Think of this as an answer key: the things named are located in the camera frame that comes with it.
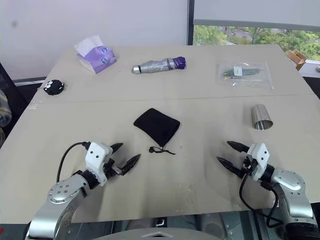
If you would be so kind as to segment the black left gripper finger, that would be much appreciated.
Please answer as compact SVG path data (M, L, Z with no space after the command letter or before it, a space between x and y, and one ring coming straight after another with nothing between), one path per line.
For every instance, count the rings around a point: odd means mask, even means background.
M121 170L121 176L124 176L125 174L127 174L138 162L138 160L140 159L141 154L135 155L132 158L130 158L125 165L120 169Z
M120 147L121 147L122 145L123 145L122 142L112 144L112 145L110 146L110 148L112 149L112 153L113 153L113 154L116 153L116 152L120 149Z

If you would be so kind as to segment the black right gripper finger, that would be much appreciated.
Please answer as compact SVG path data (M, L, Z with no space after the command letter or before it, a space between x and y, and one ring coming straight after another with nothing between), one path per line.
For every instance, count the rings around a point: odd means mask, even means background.
M236 168L230 161L217 156L216 159L231 173L235 174L236 176L238 176L239 178L243 178L243 172Z
M232 147L234 150L236 150L236 151L238 151L238 152L240 152L240 153L242 153L242 152L247 153L247 152L249 151L249 149L250 149L249 146L244 145L244 144L242 144L242 143L240 143L240 142L227 141L227 144L228 144L230 147Z

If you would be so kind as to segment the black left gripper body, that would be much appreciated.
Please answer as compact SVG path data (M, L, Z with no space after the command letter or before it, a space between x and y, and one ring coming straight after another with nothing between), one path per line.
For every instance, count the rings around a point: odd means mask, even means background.
M112 158L104 164L104 175L107 179L115 176L123 176L123 170L115 165L115 161Z

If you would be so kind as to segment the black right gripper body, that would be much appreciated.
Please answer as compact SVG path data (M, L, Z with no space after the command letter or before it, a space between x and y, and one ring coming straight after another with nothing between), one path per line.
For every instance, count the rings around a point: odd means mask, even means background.
M238 177L243 178L245 175L251 176L257 165L257 160L252 157L252 155L247 154L245 159L243 160L243 165L240 169Z

